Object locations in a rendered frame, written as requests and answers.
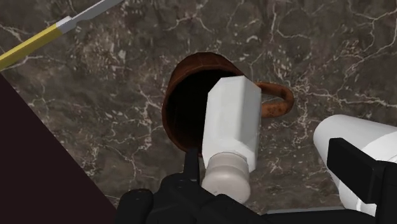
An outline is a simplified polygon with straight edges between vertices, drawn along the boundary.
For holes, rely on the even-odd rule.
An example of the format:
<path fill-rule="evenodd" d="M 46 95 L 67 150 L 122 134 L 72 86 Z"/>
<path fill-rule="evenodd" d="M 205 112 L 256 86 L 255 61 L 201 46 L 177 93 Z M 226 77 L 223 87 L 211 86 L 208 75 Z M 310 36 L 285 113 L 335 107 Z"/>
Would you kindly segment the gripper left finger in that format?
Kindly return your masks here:
<path fill-rule="evenodd" d="M 120 198 L 115 224 L 196 224 L 205 191 L 199 185 L 198 150 L 185 153 L 182 173 L 166 176 L 156 193 L 133 189 Z"/>

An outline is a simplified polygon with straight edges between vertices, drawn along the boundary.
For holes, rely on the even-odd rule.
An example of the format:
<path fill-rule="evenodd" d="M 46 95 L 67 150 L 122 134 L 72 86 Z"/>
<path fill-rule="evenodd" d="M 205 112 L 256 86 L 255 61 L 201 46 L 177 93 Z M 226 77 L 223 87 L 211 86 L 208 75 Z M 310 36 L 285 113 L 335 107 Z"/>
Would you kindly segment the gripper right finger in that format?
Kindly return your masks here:
<path fill-rule="evenodd" d="M 361 201 L 376 204 L 375 224 L 397 224 L 397 164 L 376 160 L 343 138 L 329 140 L 327 167 Z"/>

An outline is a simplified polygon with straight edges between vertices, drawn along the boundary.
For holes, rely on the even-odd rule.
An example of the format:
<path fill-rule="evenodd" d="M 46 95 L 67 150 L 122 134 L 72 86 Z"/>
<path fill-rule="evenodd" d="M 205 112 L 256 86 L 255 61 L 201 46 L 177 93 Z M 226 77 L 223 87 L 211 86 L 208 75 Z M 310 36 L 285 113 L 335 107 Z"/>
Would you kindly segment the white cylinder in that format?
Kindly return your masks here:
<path fill-rule="evenodd" d="M 331 138 L 341 137 L 376 160 L 397 164 L 397 127 L 347 115 L 333 115 L 324 119 L 315 129 L 313 142 L 324 164 L 328 157 Z M 376 205 L 360 200 L 326 165 L 339 197 L 346 209 L 375 216 Z"/>

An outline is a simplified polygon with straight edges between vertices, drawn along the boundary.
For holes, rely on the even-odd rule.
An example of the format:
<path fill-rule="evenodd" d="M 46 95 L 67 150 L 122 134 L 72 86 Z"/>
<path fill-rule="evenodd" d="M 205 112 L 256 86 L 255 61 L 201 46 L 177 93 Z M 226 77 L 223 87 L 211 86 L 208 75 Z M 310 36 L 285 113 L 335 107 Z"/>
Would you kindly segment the brown mug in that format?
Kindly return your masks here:
<path fill-rule="evenodd" d="M 162 105 L 162 125 L 169 139 L 183 151 L 202 154 L 207 96 L 221 79 L 245 76 L 222 55 L 198 52 L 179 62 L 171 74 Z M 261 90 L 261 118 L 288 113 L 294 104 L 292 91 L 282 85 L 255 82 Z"/>

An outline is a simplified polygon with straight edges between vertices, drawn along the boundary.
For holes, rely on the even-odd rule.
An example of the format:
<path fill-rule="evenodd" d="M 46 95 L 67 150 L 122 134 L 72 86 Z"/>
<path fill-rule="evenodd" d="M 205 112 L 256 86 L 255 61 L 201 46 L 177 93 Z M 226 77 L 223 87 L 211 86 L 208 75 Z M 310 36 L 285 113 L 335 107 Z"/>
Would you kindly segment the white bottle with grey cap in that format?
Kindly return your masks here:
<path fill-rule="evenodd" d="M 202 187 L 245 203 L 249 173 L 256 169 L 261 90 L 245 76 L 221 78 L 207 96 Z"/>

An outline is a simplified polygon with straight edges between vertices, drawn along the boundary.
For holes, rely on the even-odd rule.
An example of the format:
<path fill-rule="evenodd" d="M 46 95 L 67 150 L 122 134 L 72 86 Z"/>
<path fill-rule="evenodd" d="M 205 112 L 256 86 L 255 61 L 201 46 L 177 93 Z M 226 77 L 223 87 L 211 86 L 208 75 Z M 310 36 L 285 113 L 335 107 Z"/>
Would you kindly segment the yellow-handled knife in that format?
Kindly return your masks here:
<path fill-rule="evenodd" d="M 41 48 L 54 39 L 76 28 L 78 22 L 93 19 L 122 1 L 123 0 L 100 0 L 98 3 L 95 3 L 74 17 L 67 16 L 59 20 L 57 23 L 47 27 L 45 30 L 0 55 L 0 69 L 14 64 L 16 61 L 24 58 L 38 48 Z"/>

